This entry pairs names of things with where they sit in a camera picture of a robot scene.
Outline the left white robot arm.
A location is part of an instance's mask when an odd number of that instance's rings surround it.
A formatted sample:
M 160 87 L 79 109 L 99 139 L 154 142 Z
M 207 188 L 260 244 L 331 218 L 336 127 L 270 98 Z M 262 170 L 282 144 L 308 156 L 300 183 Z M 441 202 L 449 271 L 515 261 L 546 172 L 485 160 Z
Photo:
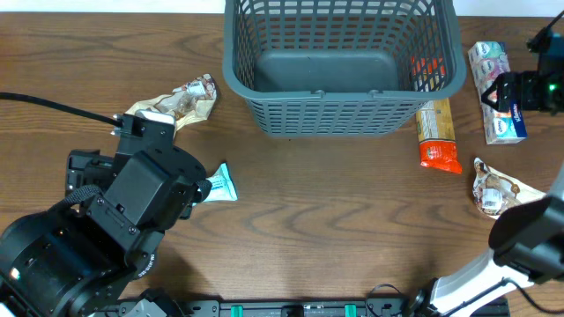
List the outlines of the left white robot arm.
M 69 156 L 70 190 L 1 236 L 1 302 L 16 316 L 112 312 L 126 286 L 153 267 L 165 232 L 204 200 L 202 164 L 178 148 L 124 162 Z

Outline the Kleenex tissue multipack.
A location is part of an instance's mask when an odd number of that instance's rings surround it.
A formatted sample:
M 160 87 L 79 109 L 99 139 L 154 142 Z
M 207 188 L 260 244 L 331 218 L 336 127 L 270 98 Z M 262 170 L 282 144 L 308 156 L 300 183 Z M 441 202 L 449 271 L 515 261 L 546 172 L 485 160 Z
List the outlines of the Kleenex tissue multipack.
M 523 115 L 519 110 L 500 112 L 499 75 L 510 72 L 508 54 L 503 42 L 477 41 L 468 51 L 471 74 L 479 94 L 485 140 L 488 145 L 518 144 L 527 138 Z

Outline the orange tan pasta package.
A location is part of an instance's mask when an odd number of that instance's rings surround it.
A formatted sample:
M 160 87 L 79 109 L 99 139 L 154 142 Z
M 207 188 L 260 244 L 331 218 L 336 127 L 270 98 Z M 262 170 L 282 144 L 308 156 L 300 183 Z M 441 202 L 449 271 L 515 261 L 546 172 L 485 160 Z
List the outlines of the orange tan pasta package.
M 444 85 L 446 69 L 442 59 L 411 58 L 414 89 L 436 92 Z M 449 173 L 460 174 L 456 137 L 448 99 L 427 101 L 415 114 L 420 164 Z

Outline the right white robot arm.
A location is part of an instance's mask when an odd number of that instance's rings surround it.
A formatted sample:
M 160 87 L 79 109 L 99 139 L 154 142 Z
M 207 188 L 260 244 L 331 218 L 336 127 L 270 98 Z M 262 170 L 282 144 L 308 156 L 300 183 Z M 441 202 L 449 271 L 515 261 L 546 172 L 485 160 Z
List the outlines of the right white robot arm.
M 488 106 L 551 113 L 563 109 L 563 72 L 524 71 L 499 75 L 498 99 L 481 96 Z M 489 248 L 458 272 L 434 281 L 426 316 L 470 316 L 513 290 L 563 280 L 563 175 L 543 198 L 503 212 L 488 240 Z

